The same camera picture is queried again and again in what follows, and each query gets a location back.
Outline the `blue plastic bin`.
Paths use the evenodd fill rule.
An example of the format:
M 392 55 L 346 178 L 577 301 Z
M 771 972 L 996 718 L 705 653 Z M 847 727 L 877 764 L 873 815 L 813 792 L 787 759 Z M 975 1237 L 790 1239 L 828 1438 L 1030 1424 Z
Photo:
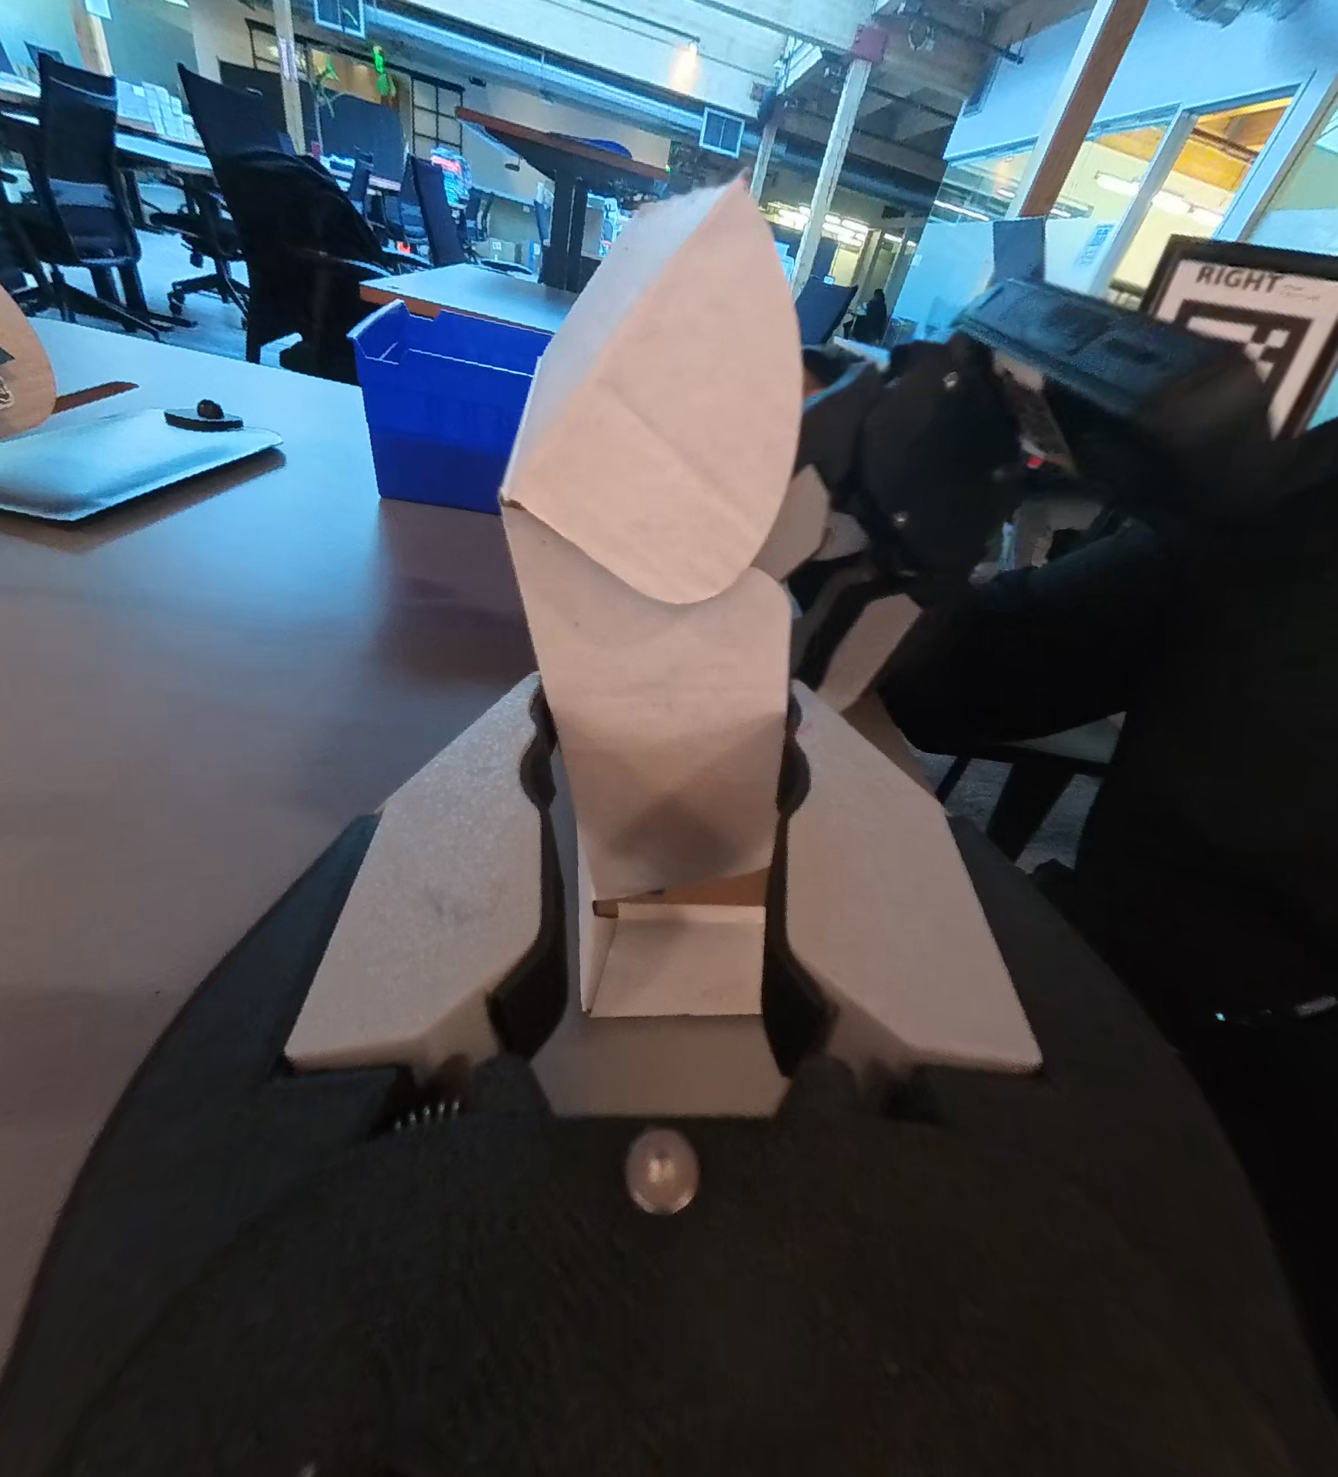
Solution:
M 392 303 L 349 338 L 380 497 L 498 516 L 549 335 Z

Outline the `grey laptop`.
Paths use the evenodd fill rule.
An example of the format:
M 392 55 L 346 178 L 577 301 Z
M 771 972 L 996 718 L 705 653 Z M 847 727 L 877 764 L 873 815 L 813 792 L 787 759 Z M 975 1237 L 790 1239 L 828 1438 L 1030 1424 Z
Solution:
M 0 513 L 81 523 L 281 449 L 241 418 L 127 411 L 0 442 Z

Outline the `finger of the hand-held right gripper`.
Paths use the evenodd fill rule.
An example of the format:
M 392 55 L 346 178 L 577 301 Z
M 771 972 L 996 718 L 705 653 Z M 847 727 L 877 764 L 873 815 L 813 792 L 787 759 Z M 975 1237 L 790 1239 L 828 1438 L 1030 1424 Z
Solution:
M 844 714 L 870 693 L 914 628 L 921 579 L 871 554 L 796 573 L 796 682 Z
M 754 570 L 787 582 L 827 542 L 830 492 L 816 468 L 802 468 L 788 485 L 783 505 L 754 557 Z

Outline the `framed black marker sign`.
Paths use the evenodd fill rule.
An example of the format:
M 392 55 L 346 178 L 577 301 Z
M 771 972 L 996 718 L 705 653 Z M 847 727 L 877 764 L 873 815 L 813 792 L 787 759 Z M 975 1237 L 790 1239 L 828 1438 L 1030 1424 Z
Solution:
M 1177 235 L 1140 312 L 1238 348 L 1275 439 L 1306 431 L 1338 371 L 1338 257 Z

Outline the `white mailer box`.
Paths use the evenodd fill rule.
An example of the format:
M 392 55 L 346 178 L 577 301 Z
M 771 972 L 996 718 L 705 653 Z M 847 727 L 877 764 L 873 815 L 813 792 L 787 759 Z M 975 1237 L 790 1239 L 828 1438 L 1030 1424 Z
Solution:
M 742 181 L 637 217 L 545 351 L 500 491 L 577 829 L 600 1020 L 750 1017 L 790 711 L 757 560 L 803 406 L 799 326 Z

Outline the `wooden office desk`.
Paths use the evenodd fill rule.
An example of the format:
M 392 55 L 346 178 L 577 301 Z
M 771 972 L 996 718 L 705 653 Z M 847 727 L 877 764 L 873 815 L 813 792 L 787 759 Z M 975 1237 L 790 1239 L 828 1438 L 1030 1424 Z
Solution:
M 524 275 L 484 266 L 420 269 L 370 280 L 360 287 L 364 304 L 401 303 L 415 318 L 457 315 L 554 337 L 578 297 Z
M 484 132 L 552 183 L 552 223 L 541 277 L 552 291 L 577 295 L 589 281 L 583 266 L 591 195 L 629 204 L 652 201 L 663 198 L 671 180 L 663 167 L 574 136 L 531 129 L 467 107 L 457 110 L 457 119 Z

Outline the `group of black office chairs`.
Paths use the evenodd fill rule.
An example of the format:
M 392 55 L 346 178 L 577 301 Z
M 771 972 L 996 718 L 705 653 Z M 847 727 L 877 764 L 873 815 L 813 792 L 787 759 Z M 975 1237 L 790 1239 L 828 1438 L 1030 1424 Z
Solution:
M 144 298 L 133 195 L 116 146 L 114 79 L 39 62 L 37 113 L 24 158 L 31 196 L 13 201 L 0 170 L 0 284 L 25 311 L 79 314 L 159 338 L 184 328 Z M 250 149 L 213 166 L 218 204 L 198 215 L 204 255 L 236 244 L 249 287 L 238 295 L 247 358 L 293 340 L 287 371 L 360 385 L 350 332 L 372 306 L 363 286 L 389 275 L 377 237 L 336 181 L 307 158 Z

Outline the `person's right forearm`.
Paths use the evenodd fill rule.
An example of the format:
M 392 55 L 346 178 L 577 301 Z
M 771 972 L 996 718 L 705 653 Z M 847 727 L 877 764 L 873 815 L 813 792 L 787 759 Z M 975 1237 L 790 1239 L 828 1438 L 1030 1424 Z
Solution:
M 1133 522 L 921 616 L 874 693 L 916 748 L 1035 741 L 1129 711 L 1164 654 L 1192 548 Z

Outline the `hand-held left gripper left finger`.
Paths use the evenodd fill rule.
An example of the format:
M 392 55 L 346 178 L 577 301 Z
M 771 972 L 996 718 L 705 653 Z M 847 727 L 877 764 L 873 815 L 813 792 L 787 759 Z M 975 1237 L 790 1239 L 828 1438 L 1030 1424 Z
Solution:
M 568 1007 L 538 676 L 383 805 L 287 1043 L 296 1069 L 531 1061 Z

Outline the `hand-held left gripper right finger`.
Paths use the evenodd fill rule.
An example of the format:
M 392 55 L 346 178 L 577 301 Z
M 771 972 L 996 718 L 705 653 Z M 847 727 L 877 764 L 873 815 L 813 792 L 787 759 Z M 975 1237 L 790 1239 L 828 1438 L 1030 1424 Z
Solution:
M 942 805 L 796 682 L 770 872 L 762 1014 L 793 1080 L 921 1068 L 1035 1075 L 1042 1054 Z

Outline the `dark swivel chair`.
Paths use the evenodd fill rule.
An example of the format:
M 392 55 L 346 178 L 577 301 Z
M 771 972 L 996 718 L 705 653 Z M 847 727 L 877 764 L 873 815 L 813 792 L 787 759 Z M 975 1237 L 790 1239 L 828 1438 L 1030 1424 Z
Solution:
M 936 787 L 936 799 L 948 802 L 975 761 L 1004 765 L 1007 778 L 987 824 L 987 836 L 1005 859 L 1016 863 L 1076 778 L 1106 776 L 1123 727 L 1124 716 L 1118 714 L 1029 741 L 982 742 L 955 751 Z

